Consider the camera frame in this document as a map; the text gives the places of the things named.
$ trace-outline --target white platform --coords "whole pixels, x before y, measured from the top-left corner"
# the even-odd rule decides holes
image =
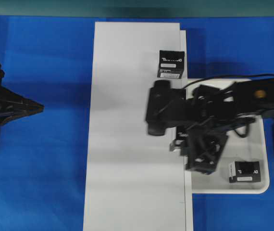
[[[181,50],[178,23],[95,25],[85,231],[192,230],[184,159],[144,121],[159,50]]]
[[[188,97],[192,97],[192,90],[200,84],[225,88],[234,81],[248,79],[213,79],[191,85],[187,88]],[[217,166],[216,172],[203,175],[192,172],[193,193],[227,193],[227,194],[259,194],[267,190],[270,184],[263,120],[258,117],[256,123],[251,124],[247,138],[239,138],[233,131],[228,132],[228,142]],[[259,161],[261,182],[229,183],[228,164],[233,161]]]

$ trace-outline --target small black box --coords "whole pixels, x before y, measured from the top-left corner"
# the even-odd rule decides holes
[[[181,78],[184,72],[184,51],[160,51],[158,78]]]
[[[261,182],[260,163],[258,161],[230,163],[229,182]]]

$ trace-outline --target white label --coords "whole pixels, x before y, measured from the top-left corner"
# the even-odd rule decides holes
[[[231,179],[233,179],[233,177],[236,176],[236,172],[235,172],[235,162],[232,162],[229,164],[229,177],[231,177]]]
[[[252,181],[252,177],[238,177],[237,181]]]
[[[180,74],[161,73],[161,78],[180,78]]]
[[[176,64],[161,64],[161,67],[176,67]]]

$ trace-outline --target cable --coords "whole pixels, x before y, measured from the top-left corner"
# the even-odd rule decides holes
[[[263,76],[273,76],[274,77],[274,74],[270,74],[269,73],[269,74],[258,74],[258,75],[222,75],[222,76],[212,76],[212,77],[208,77],[208,78],[198,79],[196,81],[188,83],[184,87],[182,87],[182,89],[185,89],[188,86],[193,85],[195,83],[203,82],[203,81],[214,79],[214,78],[227,78],[227,77],[254,78],[254,77],[263,77]]]

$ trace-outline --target blue surface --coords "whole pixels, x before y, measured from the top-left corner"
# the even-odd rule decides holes
[[[0,231],[82,230],[95,21],[107,19],[0,16],[4,85],[45,105],[1,128]],[[274,73],[274,18],[108,21],[180,22],[191,77]],[[195,231],[274,231],[272,125],[269,189],[193,195]]]

